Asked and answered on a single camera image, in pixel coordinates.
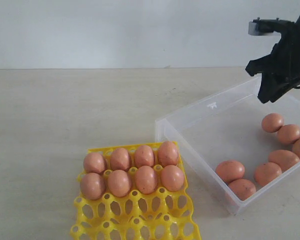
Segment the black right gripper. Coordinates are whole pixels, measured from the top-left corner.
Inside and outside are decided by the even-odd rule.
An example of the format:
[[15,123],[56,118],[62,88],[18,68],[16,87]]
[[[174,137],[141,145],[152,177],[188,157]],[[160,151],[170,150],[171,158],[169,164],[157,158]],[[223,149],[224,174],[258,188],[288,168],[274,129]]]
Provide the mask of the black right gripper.
[[[250,76],[262,73],[258,99],[261,103],[274,103],[292,89],[300,89],[300,21],[287,33],[281,34],[271,52],[250,60],[245,67]],[[282,86],[277,76],[289,81]]]

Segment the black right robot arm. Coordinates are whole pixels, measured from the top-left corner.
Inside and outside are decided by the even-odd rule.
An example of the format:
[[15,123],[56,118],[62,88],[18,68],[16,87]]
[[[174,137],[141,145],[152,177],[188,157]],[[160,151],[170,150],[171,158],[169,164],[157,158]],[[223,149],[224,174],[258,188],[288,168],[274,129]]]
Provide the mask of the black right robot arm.
[[248,34],[263,36],[280,33],[281,38],[270,54],[251,60],[245,67],[251,76],[261,74],[257,98],[263,104],[274,103],[291,89],[300,89],[300,15],[294,21],[254,19]]

